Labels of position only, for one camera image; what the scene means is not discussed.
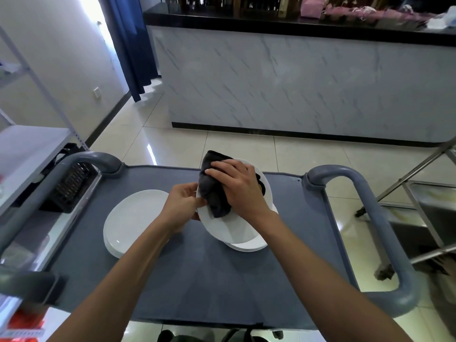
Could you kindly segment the person's left hand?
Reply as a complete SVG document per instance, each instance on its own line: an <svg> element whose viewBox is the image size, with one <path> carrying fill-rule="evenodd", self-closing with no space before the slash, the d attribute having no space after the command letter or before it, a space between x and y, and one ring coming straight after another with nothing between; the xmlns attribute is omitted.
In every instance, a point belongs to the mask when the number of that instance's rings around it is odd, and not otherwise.
<svg viewBox="0 0 456 342"><path fill-rule="evenodd" d="M168 198L164 204L160 219L172 230L173 233L179 233L190 220L199 221L197 210L190 210L187 205L187 197L197 197L198 183L184 183L174 185L169 192Z"/></svg>

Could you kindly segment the person's right hand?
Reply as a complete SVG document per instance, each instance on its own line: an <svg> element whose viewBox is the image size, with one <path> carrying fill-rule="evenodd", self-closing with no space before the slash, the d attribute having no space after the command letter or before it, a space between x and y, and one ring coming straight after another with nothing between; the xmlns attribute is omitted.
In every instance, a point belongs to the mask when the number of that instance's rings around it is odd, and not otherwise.
<svg viewBox="0 0 456 342"><path fill-rule="evenodd" d="M238 160L214 161L210 168L216 168L230 176L230 184L222 185L226 198L233 210L259 231L261 223L273 211L267 206L256 178L253 166Z"/></svg>

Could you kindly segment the dark grey cleaning cloth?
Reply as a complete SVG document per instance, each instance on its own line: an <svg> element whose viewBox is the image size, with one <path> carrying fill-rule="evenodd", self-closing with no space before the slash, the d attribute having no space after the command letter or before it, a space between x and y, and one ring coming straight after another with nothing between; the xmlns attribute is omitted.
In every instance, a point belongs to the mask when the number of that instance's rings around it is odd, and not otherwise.
<svg viewBox="0 0 456 342"><path fill-rule="evenodd" d="M207 201L215 218L222 218L226 216L231 211L232 207L227 201L221 183L219 183L216 179L206 175L204 171L211 167L212 162L228 159L233 158L223 155L219 152L209 150L202 161L202 170L199 176L198 188L201 197Z"/></svg>

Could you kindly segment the white round plate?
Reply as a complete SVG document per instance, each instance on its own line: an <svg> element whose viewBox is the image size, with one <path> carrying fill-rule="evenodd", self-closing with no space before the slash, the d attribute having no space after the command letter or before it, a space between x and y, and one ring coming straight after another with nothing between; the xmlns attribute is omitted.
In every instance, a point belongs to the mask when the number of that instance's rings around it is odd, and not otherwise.
<svg viewBox="0 0 456 342"><path fill-rule="evenodd" d="M273 198L270 184L265 174L253 163L244 159L237 159L245 164L251 165L255 169L257 181L259 182L262 195L267 206L273 209ZM209 204L197 208L200 221L204 228L217 240L225 243L244 243L249 242L259 236L259 233L243 218L231 211L222 218L215 218Z"/></svg>

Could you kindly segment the person's right forearm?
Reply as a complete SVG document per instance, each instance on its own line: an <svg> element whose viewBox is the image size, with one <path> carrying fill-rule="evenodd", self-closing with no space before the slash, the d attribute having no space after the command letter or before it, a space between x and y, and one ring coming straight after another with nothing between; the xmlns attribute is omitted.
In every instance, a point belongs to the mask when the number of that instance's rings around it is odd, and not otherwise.
<svg viewBox="0 0 456 342"><path fill-rule="evenodd" d="M269 209L246 218L277 258L326 342L413 342L393 318L317 256Z"/></svg>

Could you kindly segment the person's left forearm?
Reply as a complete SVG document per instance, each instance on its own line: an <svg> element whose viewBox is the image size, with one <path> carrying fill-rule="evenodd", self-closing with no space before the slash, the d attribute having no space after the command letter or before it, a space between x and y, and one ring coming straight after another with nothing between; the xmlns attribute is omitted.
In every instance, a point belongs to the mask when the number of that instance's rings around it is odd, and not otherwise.
<svg viewBox="0 0 456 342"><path fill-rule="evenodd" d="M47 342L121 342L159 254L182 228L156 218Z"/></svg>

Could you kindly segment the small stack of white plates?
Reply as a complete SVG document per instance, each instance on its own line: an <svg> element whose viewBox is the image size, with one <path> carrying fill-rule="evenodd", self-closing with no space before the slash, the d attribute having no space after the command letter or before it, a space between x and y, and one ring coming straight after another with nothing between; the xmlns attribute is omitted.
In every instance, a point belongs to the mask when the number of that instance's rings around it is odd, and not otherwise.
<svg viewBox="0 0 456 342"><path fill-rule="evenodd" d="M248 242L243 243L229 243L223 242L228 247L241 252L256 252L268 247L265 240L257 233L257 236Z"/></svg>

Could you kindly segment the large stack of white plates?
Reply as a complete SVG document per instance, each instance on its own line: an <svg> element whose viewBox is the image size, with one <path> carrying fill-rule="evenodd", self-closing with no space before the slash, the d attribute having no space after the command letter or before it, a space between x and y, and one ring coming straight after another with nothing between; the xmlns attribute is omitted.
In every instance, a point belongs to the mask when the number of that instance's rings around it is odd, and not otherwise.
<svg viewBox="0 0 456 342"><path fill-rule="evenodd" d="M121 258L158 217L168 195L162 190L142 190L118 203L108 214L103 227L107 251Z"/></svg>

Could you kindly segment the grey service cart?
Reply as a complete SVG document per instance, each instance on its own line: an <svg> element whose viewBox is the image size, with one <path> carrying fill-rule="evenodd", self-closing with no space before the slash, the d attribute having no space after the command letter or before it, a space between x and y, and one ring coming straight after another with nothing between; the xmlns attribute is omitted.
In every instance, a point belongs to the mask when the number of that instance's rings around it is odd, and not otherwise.
<svg viewBox="0 0 456 342"><path fill-rule="evenodd" d="M87 207L57 241L44 268L54 272L15 269L0 265L0 294L26 301L57 304L72 311L95 289L116 259L109 255L102 229L111 210L141 189L171 189L173 184L198 177L197 169L127 166L113 155L79 152L61 160L10 219L0 224L0 256L64 178L71 166L92 164L103 178ZM267 174L278 215L299 240L326 260L351 287L360 291L326 195L326 184L349 178L377 231L399 279L395 290L364 294L388 316L413 310L420 288L415 270L400 245L367 181L357 171L323 165L303 176ZM210 236L200 222L190 222L183 236L164 248L133 320L166 324L202 324L214 328L315 330L315 322L298 303L291 284L268 247L253 253L235 251Z"/></svg>

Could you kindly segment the black plastic basket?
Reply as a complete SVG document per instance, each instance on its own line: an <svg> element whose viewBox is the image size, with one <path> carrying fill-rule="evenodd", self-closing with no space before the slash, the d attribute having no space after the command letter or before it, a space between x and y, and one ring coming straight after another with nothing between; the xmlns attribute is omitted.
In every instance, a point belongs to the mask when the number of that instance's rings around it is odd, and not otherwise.
<svg viewBox="0 0 456 342"><path fill-rule="evenodd" d="M76 143L67 143L41 172L45 178L54 167L69 155L83 152ZM88 187L98 175L95 167L86 162L78 162L66 172L55 186L39 210L46 212L70 213L76 207Z"/></svg>

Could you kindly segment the white marble counter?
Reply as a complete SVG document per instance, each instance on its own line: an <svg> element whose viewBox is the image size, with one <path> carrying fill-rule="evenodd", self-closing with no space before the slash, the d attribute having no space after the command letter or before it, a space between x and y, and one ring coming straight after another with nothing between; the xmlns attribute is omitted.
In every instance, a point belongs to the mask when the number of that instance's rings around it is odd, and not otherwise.
<svg viewBox="0 0 456 342"><path fill-rule="evenodd" d="M408 146L456 136L456 28L143 13L176 128Z"/></svg>

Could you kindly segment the blue curtain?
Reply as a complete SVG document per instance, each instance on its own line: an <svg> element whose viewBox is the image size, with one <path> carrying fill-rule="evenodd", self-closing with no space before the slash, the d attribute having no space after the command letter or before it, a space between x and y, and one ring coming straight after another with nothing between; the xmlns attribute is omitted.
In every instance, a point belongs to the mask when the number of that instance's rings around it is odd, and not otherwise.
<svg viewBox="0 0 456 342"><path fill-rule="evenodd" d="M159 77L140 0L98 0L134 102Z"/></svg>

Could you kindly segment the dark wooden rack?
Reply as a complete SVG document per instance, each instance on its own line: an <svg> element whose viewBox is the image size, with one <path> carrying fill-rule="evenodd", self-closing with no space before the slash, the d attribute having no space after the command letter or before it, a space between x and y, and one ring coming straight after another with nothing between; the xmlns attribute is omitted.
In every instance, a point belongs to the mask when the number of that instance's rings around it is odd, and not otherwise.
<svg viewBox="0 0 456 342"><path fill-rule="evenodd" d="M284 20L299 17L302 0L168 0L187 15Z"/></svg>

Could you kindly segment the white metal shelf rack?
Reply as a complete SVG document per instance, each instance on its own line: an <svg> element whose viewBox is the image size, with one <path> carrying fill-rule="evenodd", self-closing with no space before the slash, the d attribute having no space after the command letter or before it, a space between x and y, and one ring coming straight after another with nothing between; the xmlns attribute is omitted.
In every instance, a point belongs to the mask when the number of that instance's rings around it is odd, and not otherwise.
<svg viewBox="0 0 456 342"><path fill-rule="evenodd" d="M66 128L18 125L0 109L0 119L6 123L6 128L0 131L1 217L71 138L76 138L83 149L89 148L2 26L0 38L18 60L18 64L7 63L12 72L0 74L0 90L29 76L66 125Z"/></svg>

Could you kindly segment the stainless steel rack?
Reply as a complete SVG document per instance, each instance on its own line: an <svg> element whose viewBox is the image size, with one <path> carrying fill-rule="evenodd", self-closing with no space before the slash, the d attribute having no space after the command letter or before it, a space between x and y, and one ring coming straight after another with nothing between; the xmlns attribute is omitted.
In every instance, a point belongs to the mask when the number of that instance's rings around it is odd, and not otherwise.
<svg viewBox="0 0 456 342"><path fill-rule="evenodd" d="M456 256L456 183L415 179L443 156L456 168L456 136L377 196L413 266L439 269L438 257Z"/></svg>

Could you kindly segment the red packet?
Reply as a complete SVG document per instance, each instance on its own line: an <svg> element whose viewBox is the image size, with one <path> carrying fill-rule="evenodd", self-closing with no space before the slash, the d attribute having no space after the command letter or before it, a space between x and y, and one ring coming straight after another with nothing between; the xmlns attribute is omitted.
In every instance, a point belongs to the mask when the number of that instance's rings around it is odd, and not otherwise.
<svg viewBox="0 0 456 342"><path fill-rule="evenodd" d="M44 335L45 315L43 309L19 308L9 320L6 329L0 332L0 342L39 342Z"/></svg>

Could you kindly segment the pile of pink bags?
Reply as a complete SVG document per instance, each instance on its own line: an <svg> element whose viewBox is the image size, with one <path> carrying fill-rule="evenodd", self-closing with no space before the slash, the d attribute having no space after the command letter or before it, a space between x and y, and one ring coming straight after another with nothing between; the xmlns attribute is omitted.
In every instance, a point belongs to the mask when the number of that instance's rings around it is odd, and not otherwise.
<svg viewBox="0 0 456 342"><path fill-rule="evenodd" d="M349 21L360 20L371 23L383 19L399 22L427 22L441 16L418 12L410 3L394 6L390 2L391 0L302 0L299 14L302 18L333 20L345 18Z"/></svg>

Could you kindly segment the white plastic bag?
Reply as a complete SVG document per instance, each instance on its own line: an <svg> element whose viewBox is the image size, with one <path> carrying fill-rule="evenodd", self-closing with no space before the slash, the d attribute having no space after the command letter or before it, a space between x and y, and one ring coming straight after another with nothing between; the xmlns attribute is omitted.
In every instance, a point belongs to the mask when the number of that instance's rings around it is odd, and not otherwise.
<svg viewBox="0 0 456 342"><path fill-rule="evenodd" d="M456 29L456 5L426 22L426 28L430 30Z"/></svg>

